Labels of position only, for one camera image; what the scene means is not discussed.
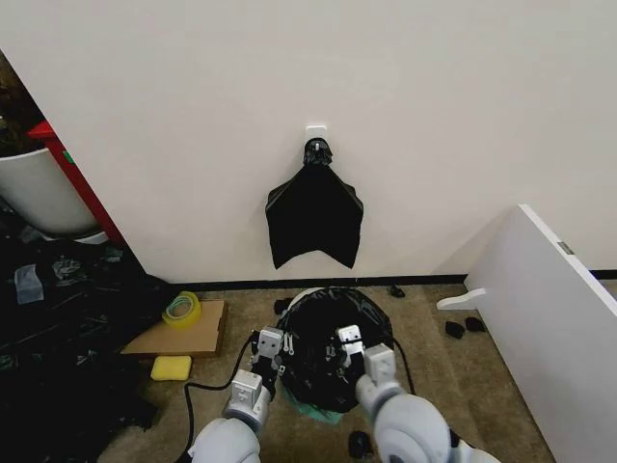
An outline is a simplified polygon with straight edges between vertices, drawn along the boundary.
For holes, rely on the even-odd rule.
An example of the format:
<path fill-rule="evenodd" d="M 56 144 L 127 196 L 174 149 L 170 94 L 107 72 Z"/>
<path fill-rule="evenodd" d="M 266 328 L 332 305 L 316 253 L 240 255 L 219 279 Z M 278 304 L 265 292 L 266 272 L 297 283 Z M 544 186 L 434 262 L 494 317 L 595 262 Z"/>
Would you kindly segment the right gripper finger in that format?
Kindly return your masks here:
<path fill-rule="evenodd" d="M 335 338 L 330 338 L 325 345 L 325 364 L 324 369 L 326 375 L 333 380 L 339 377 L 340 359 L 339 359 L 340 344 Z"/>

